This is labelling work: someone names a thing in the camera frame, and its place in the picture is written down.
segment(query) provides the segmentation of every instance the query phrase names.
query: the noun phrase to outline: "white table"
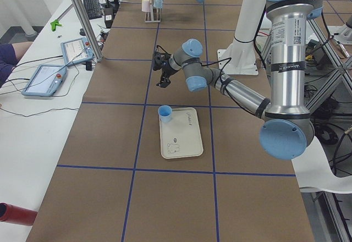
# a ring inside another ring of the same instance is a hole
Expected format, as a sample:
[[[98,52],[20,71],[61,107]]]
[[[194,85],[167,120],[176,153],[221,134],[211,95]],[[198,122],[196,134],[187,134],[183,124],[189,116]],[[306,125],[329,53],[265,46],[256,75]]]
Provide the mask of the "white table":
[[[50,22],[70,4],[70,0],[63,1],[20,63],[62,55],[62,42],[81,37],[79,30],[82,26],[74,8],[60,20],[63,26],[57,27],[55,32],[51,31]],[[105,26],[104,18],[91,20],[91,25],[98,35],[101,31],[99,25]],[[16,68],[9,79],[30,78],[37,66],[43,63],[64,65],[61,58],[24,64]],[[14,92],[0,95],[2,108],[24,115],[52,108],[79,108],[92,71],[86,71],[81,64],[77,68],[79,75],[68,95],[38,99]],[[68,91],[76,74],[74,67],[68,69],[67,78],[56,95],[64,95]],[[18,89],[25,85],[23,81],[14,83],[18,84]],[[0,94],[14,90],[8,82],[0,89]],[[24,118],[0,110],[0,202],[35,211],[39,209],[76,114],[77,111],[62,110]],[[30,229],[22,225],[0,223],[0,241],[23,242]]]

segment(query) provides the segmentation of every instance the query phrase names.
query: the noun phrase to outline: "white tray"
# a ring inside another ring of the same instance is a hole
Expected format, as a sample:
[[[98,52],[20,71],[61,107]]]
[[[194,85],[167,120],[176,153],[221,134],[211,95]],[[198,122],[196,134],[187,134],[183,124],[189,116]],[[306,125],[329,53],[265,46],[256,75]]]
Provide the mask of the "white tray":
[[[196,109],[173,108],[168,123],[160,124],[161,156],[164,158],[196,157],[203,153]]]

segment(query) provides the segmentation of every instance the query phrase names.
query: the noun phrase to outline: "blue cup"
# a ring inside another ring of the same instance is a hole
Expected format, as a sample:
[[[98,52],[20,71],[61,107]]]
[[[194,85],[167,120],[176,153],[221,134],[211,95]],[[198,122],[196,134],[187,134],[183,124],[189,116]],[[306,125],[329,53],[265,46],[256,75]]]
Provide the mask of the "blue cup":
[[[171,120],[172,109],[170,106],[160,106],[158,114],[161,122],[168,123]]]

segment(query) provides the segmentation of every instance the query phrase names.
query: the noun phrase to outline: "label on robot arm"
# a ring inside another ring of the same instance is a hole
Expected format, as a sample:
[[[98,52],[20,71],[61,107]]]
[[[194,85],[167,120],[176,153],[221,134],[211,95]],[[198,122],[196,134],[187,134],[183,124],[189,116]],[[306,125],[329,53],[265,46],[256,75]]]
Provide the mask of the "label on robot arm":
[[[272,47],[278,45],[304,46],[304,38],[304,18],[289,18],[272,25]]]

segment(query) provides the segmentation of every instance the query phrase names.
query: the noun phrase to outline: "white cylinder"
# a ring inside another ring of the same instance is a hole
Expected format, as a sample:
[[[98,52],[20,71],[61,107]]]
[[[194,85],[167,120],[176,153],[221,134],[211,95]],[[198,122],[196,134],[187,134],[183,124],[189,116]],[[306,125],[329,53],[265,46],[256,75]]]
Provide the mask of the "white cylinder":
[[[258,74],[255,65],[253,42],[251,41],[255,37],[265,3],[265,0],[243,0],[235,31],[235,38],[220,57],[220,59],[232,58],[229,64],[224,68],[225,73]]]
[[[142,0],[142,11],[143,12],[150,12],[149,0]]]
[[[32,28],[31,24],[27,20],[26,16],[22,13],[21,8],[17,4],[16,0],[2,0],[8,10],[11,11],[13,16],[16,18],[17,23],[22,27],[26,36],[36,36],[37,32]]]

